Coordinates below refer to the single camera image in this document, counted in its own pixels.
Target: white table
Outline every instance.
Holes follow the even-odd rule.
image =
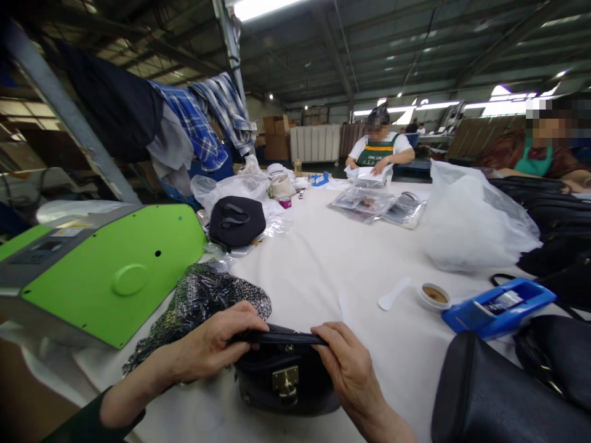
[[[445,143],[450,145],[454,138],[450,135],[421,135],[419,141],[421,143]]]
[[[431,185],[390,186],[400,193],[427,192]],[[405,276],[414,285],[436,283],[458,300],[490,289],[488,277],[493,272],[474,276],[442,272],[423,253],[420,225],[408,231],[382,221],[368,226],[349,220],[325,208],[337,195],[338,191],[312,189],[304,200],[293,199],[288,214],[294,224],[289,232],[239,259],[231,273],[267,291],[273,305],[270,322],[303,332],[342,320],[340,296],[349,326],[371,352],[386,400],[420,442],[429,442],[440,370],[454,334],[438,315],[418,305],[412,289],[403,292],[389,312],[382,311],[377,300]],[[517,268],[500,271],[526,276]],[[41,349],[39,341],[18,331],[8,338],[27,345],[26,360],[41,381],[82,406],[121,379],[121,367],[170,297],[118,352],[72,351],[56,345]],[[544,311],[560,312],[553,306]],[[0,335],[7,336],[5,327]],[[516,361],[510,337],[492,345]],[[289,418],[247,408],[239,399],[233,371],[164,393],[148,406],[132,435],[135,439],[146,443],[363,441],[342,409],[323,417]]]

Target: blue tape dispenser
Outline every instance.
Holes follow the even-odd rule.
[[[441,318],[455,333],[471,330],[483,340],[493,340],[516,331],[527,317],[554,300],[556,295],[540,284],[516,278],[452,306]]]

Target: green machine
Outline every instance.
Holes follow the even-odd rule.
[[[0,312],[60,343],[121,349],[206,241],[183,204],[35,226],[0,247]]]

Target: worker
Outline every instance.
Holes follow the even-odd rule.
[[[404,164],[414,160],[414,149],[403,134],[390,130],[388,105],[381,104],[368,116],[367,135],[361,137],[347,157],[351,169],[373,166],[371,173],[380,175],[389,164]]]
[[[414,134],[415,132],[417,132],[419,130],[419,125],[417,125],[417,121],[419,119],[417,117],[415,117],[414,119],[412,119],[412,123],[410,123],[410,125],[408,125],[406,127],[406,129],[404,130],[404,132],[406,132],[407,134]]]
[[[493,168],[502,176],[554,178],[572,192],[591,192],[591,172],[567,147],[577,118],[572,111],[559,108],[569,101],[546,104],[552,109],[540,110],[539,118],[528,119],[527,130],[501,135],[481,151],[473,166]]]
[[[102,393],[44,442],[121,442],[144,418],[145,407],[181,381],[209,378],[251,350],[245,342],[227,346],[246,330],[268,332],[247,301],[219,312],[184,338],[154,351],[119,383]],[[415,442],[406,422],[386,403],[367,349],[343,323],[312,332],[329,344],[315,346],[332,378],[340,403],[368,442]]]

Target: blue plaid shirt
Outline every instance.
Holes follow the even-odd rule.
[[[189,85],[201,110],[215,117],[225,139],[245,156],[254,148],[257,138],[257,124],[246,118],[244,105],[238,91],[227,73]]]
[[[151,81],[152,86],[164,97],[193,144],[193,150],[204,171],[213,172],[222,167],[228,153],[209,125],[195,96],[186,89],[162,85]]]

